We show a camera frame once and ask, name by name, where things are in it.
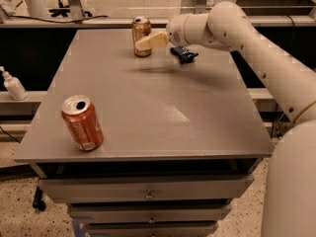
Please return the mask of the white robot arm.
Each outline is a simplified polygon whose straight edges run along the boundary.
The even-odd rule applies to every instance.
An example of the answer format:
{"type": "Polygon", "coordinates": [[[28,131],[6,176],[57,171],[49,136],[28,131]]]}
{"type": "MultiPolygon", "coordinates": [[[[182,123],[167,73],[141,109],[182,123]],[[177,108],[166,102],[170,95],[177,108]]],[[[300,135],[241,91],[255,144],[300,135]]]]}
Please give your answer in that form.
{"type": "Polygon", "coordinates": [[[270,160],[261,237],[316,237],[316,72],[261,35],[236,4],[171,18],[164,32],[139,39],[141,50],[221,42],[237,50],[294,123],[270,160]]]}

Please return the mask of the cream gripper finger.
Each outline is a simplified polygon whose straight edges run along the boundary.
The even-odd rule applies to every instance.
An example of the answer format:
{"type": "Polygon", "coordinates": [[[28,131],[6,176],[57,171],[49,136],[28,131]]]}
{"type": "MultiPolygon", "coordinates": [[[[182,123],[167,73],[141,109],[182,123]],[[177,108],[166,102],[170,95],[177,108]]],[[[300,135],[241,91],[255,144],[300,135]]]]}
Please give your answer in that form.
{"type": "Polygon", "coordinates": [[[143,37],[135,43],[138,50],[147,50],[152,48],[165,47],[169,42],[169,37],[166,32],[157,32],[143,37]]]}

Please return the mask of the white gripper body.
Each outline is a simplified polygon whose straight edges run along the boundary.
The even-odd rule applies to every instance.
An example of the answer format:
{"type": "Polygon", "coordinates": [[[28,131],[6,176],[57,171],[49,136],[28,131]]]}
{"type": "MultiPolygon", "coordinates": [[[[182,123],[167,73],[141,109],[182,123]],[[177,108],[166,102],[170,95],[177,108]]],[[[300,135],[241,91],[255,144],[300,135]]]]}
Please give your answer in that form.
{"type": "Polygon", "coordinates": [[[171,17],[166,25],[166,31],[170,42],[176,46],[186,46],[188,42],[185,37],[185,23],[188,14],[171,17]]]}

